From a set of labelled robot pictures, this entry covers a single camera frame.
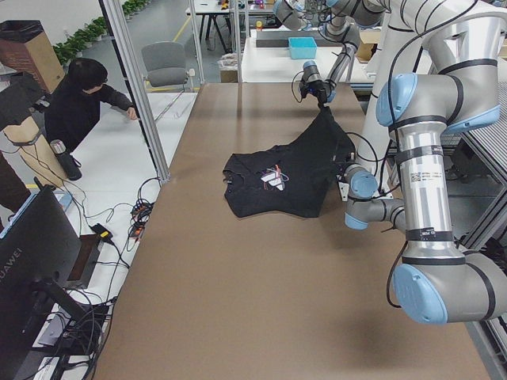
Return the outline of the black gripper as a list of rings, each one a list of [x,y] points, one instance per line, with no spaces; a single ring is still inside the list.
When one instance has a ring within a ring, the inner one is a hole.
[[[317,98],[318,107],[324,108],[329,103],[328,98],[330,96],[329,88],[326,84],[314,85],[313,94]]]
[[[348,167],[350,167],[353,164],[353,160],[351,158],[346,158],[343,162],[336,162],[336,179],[338,181],[344,181],[345,180],[345,172]]]

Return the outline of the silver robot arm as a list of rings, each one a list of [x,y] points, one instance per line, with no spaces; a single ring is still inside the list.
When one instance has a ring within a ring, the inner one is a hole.
[[[319,34],[340,46],[341,51],[327,78],[322,78],[315,61],[306,61],[299,84],[301,97],[314,96],[319,108],[333,100],[340,77],[353,62],[360,46],[360,29],[378,25],[385,11],[385,7],[375,1],[327,1],[326,7],[330,14],[319,27]]]
[[[360,165],[346,170],[345,223],[403,215],[402,261],[391,289],[414,321],[441,325],[484,321],[506,311],[506,277],[486,256],[456,245],[440,137],[495,123],[500,116],[497,61],[472,59],[436,74],[399,74],[381,89],[376,118],[396,142],[401,199],[375,199],[375,180]]]

